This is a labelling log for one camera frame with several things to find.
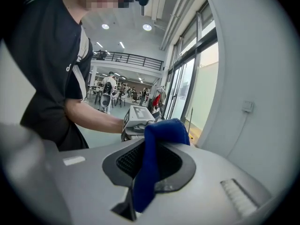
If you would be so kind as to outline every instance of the blue cloth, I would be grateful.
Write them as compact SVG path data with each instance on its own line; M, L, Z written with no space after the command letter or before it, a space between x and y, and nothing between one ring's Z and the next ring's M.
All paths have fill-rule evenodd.
M145 128L145 153L133 189L134 208L137 212L143 212L153 200L154 185L159 181L156 140L190 145L186 128L179 119L164 120Z

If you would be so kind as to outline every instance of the balcony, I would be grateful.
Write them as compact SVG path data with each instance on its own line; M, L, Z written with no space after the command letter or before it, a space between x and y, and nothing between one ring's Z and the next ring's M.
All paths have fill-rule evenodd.
M94 52L92 60L122 62L158 71L164 63L161 60L121 52Z

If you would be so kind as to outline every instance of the recessed light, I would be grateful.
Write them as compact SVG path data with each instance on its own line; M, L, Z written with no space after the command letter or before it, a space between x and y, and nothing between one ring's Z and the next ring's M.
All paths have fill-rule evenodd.
M109 29L109 26L108 26L107 24L102 24L102 27L103 27L104 29Z
M122 48L124 48L124 49L125 49L125 47L124 47L123 43L122 43L122 42L120 42L120 44L121 44Z
M142 28L144 28L144 30L146 30L146 31L151 31L152 30L152 27L149 24L143 25Z

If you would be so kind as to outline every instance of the glass door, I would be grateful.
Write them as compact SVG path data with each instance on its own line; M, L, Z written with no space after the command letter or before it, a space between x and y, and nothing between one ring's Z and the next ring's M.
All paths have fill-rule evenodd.
M177 95L175 95L176 94L175 92L176 92L177 87L178 87L181 70L182 70L182 67L176 69L175 72L174 72L174 79L173 79L173 82L172 82L172 85L171 85L170 96L169 96L169 99L168 99L167 104L166 104L164 119L169 118L170 108L172 108L174 98L177 96Z
M180 76L177 86L177 92L174 94L174 99L171 107L170 118L181 118L184 105L188 96L188 90L191 83L195 59L190 60L182 66L182 75Z

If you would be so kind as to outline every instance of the ceiling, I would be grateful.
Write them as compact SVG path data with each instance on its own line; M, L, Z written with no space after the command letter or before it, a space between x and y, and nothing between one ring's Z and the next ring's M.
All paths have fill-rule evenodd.
M87 36L91 39L94 50L108 50L111 52L124 52L126 49L133 52L133 47L152 49L160 52L159 46L162 42L167 24L177 0L166 0L162 19L157 19L154 23L149 16L141 16L141 6L138 2L131 3L129 8L107 8L100 12L87 14L83 22ZM109 25L109 29L102 28L102 24ZM144 24L152 26L151 31L143 29Z
M97 75L99 75L99 76L103 76L102 74L108 75L109 72L118 73L121 76L124 76L125 78L127 78L128 80L133 81L133 82L138 82L138 83L140 83L139 82L139 77L140 77L140 78L142 78L142 81L145 84L149 84L149 85L152 85L158 79L155 76L140 74L137 72L123 70L123 69L115 69L115 68L111 68L111 67L97 67L97 72L98 72Z

